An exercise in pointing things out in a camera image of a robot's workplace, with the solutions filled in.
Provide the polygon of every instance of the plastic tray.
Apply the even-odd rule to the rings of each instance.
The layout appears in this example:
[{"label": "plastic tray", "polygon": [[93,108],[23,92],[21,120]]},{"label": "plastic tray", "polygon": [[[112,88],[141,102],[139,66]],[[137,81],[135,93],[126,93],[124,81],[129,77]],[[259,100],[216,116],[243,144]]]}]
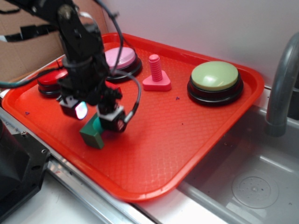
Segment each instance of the plastic tray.
[{"label": "plastic tray", "polygon": [[[109,193],[127,202],[140,202],[175,188],[250,108],[262,93],[264,82],[256,71],[233,64],[244,81],[242,96],[226,106],[198,105],[187,96],[191,71],[215,58],[131,35],[125,38],[143,62],[138,80],[142,82],[150,75],[149,56],[159,54],[172,89],[142,91],[140,107],[126,131],[102,134],[103,149],[87,146],[79,134],[95,114],[95,108],[90,107],[82,121],[66,117],[55,99],[41,96],[36,83],[10,90],[2,105]],[[117,34],[103,35],[103,41],[105,50],[119,46]],[[129,111],[136,100],[137,87],[130,81],[119,86],[123,93],[121,105]]]}]

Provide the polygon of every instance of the stainless steel sink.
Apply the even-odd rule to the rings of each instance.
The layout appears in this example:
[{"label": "stainless steel sink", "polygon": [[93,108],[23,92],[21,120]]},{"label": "stainless steel sink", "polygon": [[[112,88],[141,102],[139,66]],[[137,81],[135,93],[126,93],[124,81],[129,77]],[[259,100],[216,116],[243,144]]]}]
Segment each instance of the stainless steel sink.
[{"label": "stainless steel sink", "polygon": [[299,124],[271,137],[265,115],[252,106],[178,189],[228,223],[299,223]]}]

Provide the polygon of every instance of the green button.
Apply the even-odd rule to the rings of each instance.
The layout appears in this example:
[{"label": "green button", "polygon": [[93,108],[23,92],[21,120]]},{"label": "green button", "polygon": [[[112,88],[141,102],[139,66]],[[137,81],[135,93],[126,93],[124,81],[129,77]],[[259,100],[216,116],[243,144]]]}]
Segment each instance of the green button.
[{"label": "green button", "polygon": [[191,74],[193,84],[206,91],[221,91],[232,87],[238,79],[238,69],[227,62],[206,62]]}]

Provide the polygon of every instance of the pink button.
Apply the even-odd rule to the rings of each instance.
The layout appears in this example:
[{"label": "pink button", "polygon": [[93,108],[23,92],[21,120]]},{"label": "pink button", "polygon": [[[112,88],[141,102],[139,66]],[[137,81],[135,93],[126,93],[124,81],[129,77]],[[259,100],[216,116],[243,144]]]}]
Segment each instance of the pink button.
[{"label": "pink button", "polygon": [[[116,58],[118,55],[119,48],[113,48],[105,52],[106,61],[109,68],[112,69],[115,65]],[[131,48],[122,48],[121,57],[117,64],[116,69],[123,69],[134,62],[136,58],[135,52]]]}]

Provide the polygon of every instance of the black cable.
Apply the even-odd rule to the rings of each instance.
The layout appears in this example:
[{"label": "black cable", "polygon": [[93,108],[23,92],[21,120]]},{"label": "black cable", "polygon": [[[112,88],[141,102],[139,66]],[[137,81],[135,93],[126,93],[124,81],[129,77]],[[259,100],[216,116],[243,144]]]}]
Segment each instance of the black cable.
[{"label": "black cable", "polygon": [[135,102],[135,104],[133,106],[133,109],[128,113],[128,115],[124,119],[124,122],[128,123],[132,119],[132,117],[134,116],[134,114],[136,113],[136,111],[138,109],[140,98],[141,98],[141,85],[138,82],[138,80],[134,76],[132,76],[130,73],[127,73],[127,72],[121,71],[121,70],[116,70],[115,74],[116,75],[125,75],[125,76],[127,76],[128,78],[132,79],[136,83],[136,85],[138,87],[137,100],[136,100],[136,102]]},{"label": "black cable", "polygon": [[14,13],[18,13],[20,10],[21,10],[20,8],[11,9],[7,11],[0,10],[0,14],[14,14]]},{"label": "black cable", "polygon": [[135,47],[125,37],[123,37],[123,40],[136,53]]},{"label": "black cable", "polygon": [[105,11],[106,13],[108,14],[109,18],[111,19],[111,21],[113,22],[114,26],[115,26],[115,29],[118,33],[118,36],[120,38],[120,49],[118,51],[118,55],[117,55],[117,58],[116,58],[116,62],[115,62],[115,65],[114,67],[111,69],[111,73],[112,75],[114,74],[115,70],[116,70],[116,67],[118,65],[118,62],[119,62],[119,59],[121,57],[121,51],[122,51],[122,47],[123,47],[123,42],[124,42],[124,37],[122,35],[122,32],[121,32],[121,29],[120,27],[118,26],[117,22],[116,22],[116,16],[117,14],[113,14],[111,13],[111,11],[107,8],[107,6],[100,0],[94,0],[96,3],[98,3]]},{"label": "black cable", "polygon": [[0,82],[0,88],[2,89],[15,89],[15,88],[19,88],[22,86],[25,86],[29,83],[31,83],[32,81],[36,80],[37,78],[47,75],[50,72],[53,72],[55,70],[59,70],[62,69],[62,67],[59,68],[53,68],[53,69],[47,69],[47,70],[43,70],[41,72],[39,72],[36,76],[30,78],[30,79],[26,79],[24,81],[19,81],[19,82],[14,82],[14,83],[6,83],[6,82]]}]

